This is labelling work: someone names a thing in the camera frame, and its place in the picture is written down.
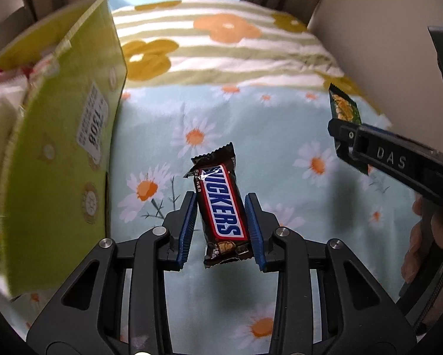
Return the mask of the person right hand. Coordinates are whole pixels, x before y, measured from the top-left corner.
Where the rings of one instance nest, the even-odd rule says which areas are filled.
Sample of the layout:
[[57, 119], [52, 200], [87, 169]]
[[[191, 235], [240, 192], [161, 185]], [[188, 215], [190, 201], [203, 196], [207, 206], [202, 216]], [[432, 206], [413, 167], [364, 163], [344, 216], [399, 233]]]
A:
[[[412, 205], [412, 211], [415, 215], [423, 217], [424, 208], [423, 197], [418, 194], [415, 195], [415, 202]], [[420, 254], [418, 250], [423, 243], [422, 234], [422, 220], [412, 227], [410, 231], [409, 249], [404, 257], [404, 262], [401, 267], [401, 274], [407, 284], [411, 283], [418, 273], [420, 266]], [[435, 212], [431, 218], [431, 231], [437, 245], [443, 249], [443, 213]]]

